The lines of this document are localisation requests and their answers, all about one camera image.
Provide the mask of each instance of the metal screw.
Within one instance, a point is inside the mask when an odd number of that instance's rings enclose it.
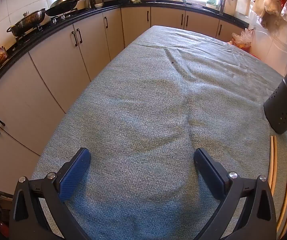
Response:
[[[259,178],[262,182],[265,182],[267,180],[266,176],[264,175],[260,175]]]
[[[19,178],[19,182],[21,182],[21,183],[24,182],[25,180],[26,180],[25,176],[22,176],[22,177]]]
[[[232,171],[231,173],[229,173],[229,177],[231,177],[232,179],[235,179],[238,177],[238,174]]]
[[[48,173],[48,175],[47,175],[47,178],[48,178],[48,179],[53,179],[54,177],[56,177],[56,173],[54,173],[54,172],[50,172],[50,173]]]

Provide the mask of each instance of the frying pan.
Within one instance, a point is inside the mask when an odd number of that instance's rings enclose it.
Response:
[[[53,6],[52,8],[49,8],[47,11],[45,11],[45,14],[48,16],[57,16],[62,13],[66,13],[68,11],[71,11],[75,6],[77,5],[78,1],[80,0],[66,0],[63,1],[60,4],[57,4]]]

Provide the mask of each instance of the countertop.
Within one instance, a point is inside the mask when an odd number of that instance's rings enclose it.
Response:
[[[35,47],[37,44],[51,36],[52,34],[58,32],[59,30],[77,22],[89,16],[109,11],[116,8],[121,7],[135,7],[135,6],[145,6],[145,7],[166,7],[166,8],[174,8],[174,9],[181,9],[186,11],[198,12],[201,14],[205,14],[211,17],[215,17],[231,24],[234,24],[240,28],[248,28],[248,23],[237,19],[229,14],[219,15],[217,11],[213,9],[205,9],[205,8],[198,8],[188,4],[178,4],[173,2],[149,2],[149,3],[127,3],[122,5],[114,5],[109,7],[102,7],[98,9],[83,9],[80,13],[72,15],[69,19],[66,19],[63,22],[58,22],[55,25],[45,24],[43,25],[43,30],[41,32],[34,33],[31,35],[31,38],[20,46],[12,46],[8,50],[9,57],[8,59],[0,66],[0,79],[1,77],[8,71],[8,69],[17,61],[19,60],[24,54],[26,54],[29,50]]]

